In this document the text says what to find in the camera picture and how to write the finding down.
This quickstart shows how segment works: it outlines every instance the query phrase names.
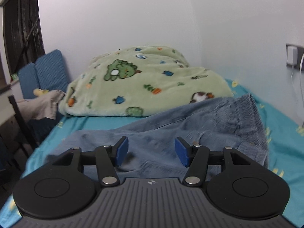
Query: fleece blanket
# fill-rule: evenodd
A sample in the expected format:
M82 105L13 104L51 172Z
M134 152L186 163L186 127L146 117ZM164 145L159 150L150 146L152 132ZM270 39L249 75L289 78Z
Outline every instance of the fleece blanket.
M68 85L59 111L73 116L150 116L214 97L231 97L226 81L189 67L169 47L131 47L95 57Z

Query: ribbed gray surface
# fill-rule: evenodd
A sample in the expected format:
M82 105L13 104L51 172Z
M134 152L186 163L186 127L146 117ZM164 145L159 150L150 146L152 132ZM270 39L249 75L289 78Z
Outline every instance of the ribbed gray surface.
M176 178L128 178L123 185L106 188L83 212L59 220L23 218L13 228L289 228L282 217L249 221L215 209L202 190L188 188Z

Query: beige cloth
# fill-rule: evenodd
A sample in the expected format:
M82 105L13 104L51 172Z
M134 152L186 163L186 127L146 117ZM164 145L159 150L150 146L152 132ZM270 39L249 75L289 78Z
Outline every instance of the beige cloth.
M45 117L56 119L57 104L64 95L65 93L61 90L53 90L35 99L17 101L17 105L25 122L31 119L40 120Z

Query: black chair leg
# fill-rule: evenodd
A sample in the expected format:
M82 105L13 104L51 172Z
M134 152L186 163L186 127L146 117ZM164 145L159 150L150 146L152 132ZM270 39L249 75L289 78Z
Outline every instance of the black chair leg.
M28 154L27 150L24 148L23 144L21 142L18 142L18 144L19 144L19 147L21 148L21 150L23 151L23 153L25 154L25 156L27 158L29 158L29 154Z
M14 98L13 95L9 96L9 102L11 103L14 111L15 111L15 118L17 120L17 123L20 127L21 132L24 134L27 142L30 144L30 146L32 147L33 151L38 147L35 138L33 137L30 129L28 128L28 126L25 123L25 120L23 119L20 110L18 108L18 105L16 103L16 100Z
M18 165L17 161L13 158L11 159L17 170L21 171L20 166Z

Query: white cable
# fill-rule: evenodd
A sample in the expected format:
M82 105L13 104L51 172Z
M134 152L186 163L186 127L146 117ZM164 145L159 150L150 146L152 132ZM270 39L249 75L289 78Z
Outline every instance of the white cable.
M293 80L292 80L294 68L295 68L295 66L292 65L290 81L291 81L291 84L292 84L292 88L293 88L293 92L294 92L295 98L297 99L297 100L296 100L296 104L298 104L298 95L297 95L297 91L295 90L295 84L294 84L294 82L293 82Z
M304 54L302 55L302 59L301 59L301 63L300 63L300 74L299 74L302 103L303 103L303 108L304 108L304 97L303 97L302 84L301 84L303 60L304 60Z

